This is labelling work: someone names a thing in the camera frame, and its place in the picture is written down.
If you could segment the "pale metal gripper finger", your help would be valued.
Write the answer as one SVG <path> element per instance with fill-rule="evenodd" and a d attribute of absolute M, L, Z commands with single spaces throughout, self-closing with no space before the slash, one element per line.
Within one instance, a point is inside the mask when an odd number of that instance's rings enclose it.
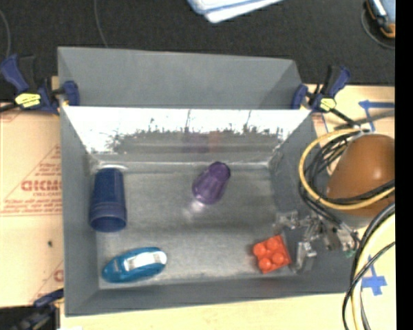
<path fill-rule="evenodd" d="M 313 270 L 317 259 L 317 251 L 310 241 L 300 241 L 297 243 L 295 271 L 303 274 Z"/>
<path fill-rule="evenodd" d="M 296 230 L 300 228 L 310 228 L 317 223 L 317 218 L 311 215 L 304 218 L 299 217 L 296 210 L 290 212 L 278 212 L 276 214 L 276 231 Z"/>

